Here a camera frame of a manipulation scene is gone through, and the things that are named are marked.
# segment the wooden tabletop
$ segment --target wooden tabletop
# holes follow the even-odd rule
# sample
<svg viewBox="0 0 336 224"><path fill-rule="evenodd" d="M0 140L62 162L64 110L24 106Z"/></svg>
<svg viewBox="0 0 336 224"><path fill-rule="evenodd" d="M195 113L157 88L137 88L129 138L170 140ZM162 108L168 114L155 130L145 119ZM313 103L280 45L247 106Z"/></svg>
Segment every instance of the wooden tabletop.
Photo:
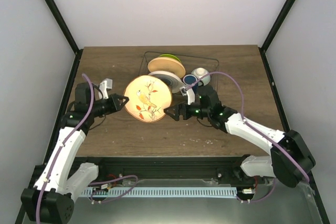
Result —
<svg viewBox="0 0 336 224"><path fill-rule="evenodd" d="M111 93L123 95L128 83L139 74L143 54L161 51L219 60L219 69L235 78L245 97L245 115L273 129L281 122L257 46L148 46L86 47L80 60L74 90L85 73L93 83L113 79ZM240 95L224 76L218 77L218 96L223 105L240 110ZM102 119L96 119L94 125ZM91 130L78 156L241 156L264 155L264 151L236 136L201 126L195 118L175 122L169 116L143 123L122 110L107 116Z"/></svg>

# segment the painted bird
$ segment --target painted bird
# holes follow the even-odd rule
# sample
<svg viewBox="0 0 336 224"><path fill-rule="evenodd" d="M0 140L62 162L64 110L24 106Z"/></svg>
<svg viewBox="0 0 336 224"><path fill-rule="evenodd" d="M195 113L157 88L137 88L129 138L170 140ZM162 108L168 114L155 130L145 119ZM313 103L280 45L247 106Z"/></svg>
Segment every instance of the painted bird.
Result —
<svg viewBox="0 0 336 224"><path fill-rule="evenodd" d="M149 100L149 98L143 92L141 92L141 90L138 90L136 94L139 97L139 100L143 104L146 104L146 105L148 105L150 107L156 108L156 105L154 103L151 103L151 101Z"/></svg>

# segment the plate with bird design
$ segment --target plate with bird design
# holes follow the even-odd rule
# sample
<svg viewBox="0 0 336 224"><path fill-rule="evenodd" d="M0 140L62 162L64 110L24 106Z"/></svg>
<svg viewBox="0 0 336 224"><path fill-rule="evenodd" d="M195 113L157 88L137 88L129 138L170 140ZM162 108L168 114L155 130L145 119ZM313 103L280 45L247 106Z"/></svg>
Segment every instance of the plate with bird design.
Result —
<svg viewBox="0 0 336 224"><path fill-rule="evenodd" d="M154 76L139 76L126 87L124 96L129 98L125 109L136 119L153 123L165 116L164 109L172 103L172 92Z"/></svg>

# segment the white wall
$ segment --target white wall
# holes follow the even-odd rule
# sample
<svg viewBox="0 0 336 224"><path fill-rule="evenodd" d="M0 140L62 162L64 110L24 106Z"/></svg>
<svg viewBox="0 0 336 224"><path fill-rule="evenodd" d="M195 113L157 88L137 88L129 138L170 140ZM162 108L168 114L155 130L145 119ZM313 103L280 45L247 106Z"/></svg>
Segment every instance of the white wall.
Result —
<svg viewBox="0 0 336 224"><path fill-rule="evenodd" d="M44 0L0 3L0 222L8 224L43 161L74 53Z"/></svg>
<svg viewBox="0 0 336 224"><path fill-rule="evenodd" d="M55 0L83 46L264 42L285 0Z"/></svg>
<svg viewBox="0 0 336 224"><path fill-rule="evenodd" d="M312 151L331 223L336 223L336 0L297 0L267 51L290 126Z"/></svg>

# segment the white plate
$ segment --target white plate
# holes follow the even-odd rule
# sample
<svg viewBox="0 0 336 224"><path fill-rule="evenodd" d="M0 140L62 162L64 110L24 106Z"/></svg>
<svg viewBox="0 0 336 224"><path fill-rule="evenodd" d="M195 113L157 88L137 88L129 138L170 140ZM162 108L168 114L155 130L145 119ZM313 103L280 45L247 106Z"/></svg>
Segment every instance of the white plate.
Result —
<svg viewBox="0 0 336 224"><path fill-rule="evenodd" d="M167 71L154 71L149 73L148 75L155 76L164 83L166 83L167 86L172 88L172 93L179 93L180 88L184 86L184 83L177 75Z"/></svg>

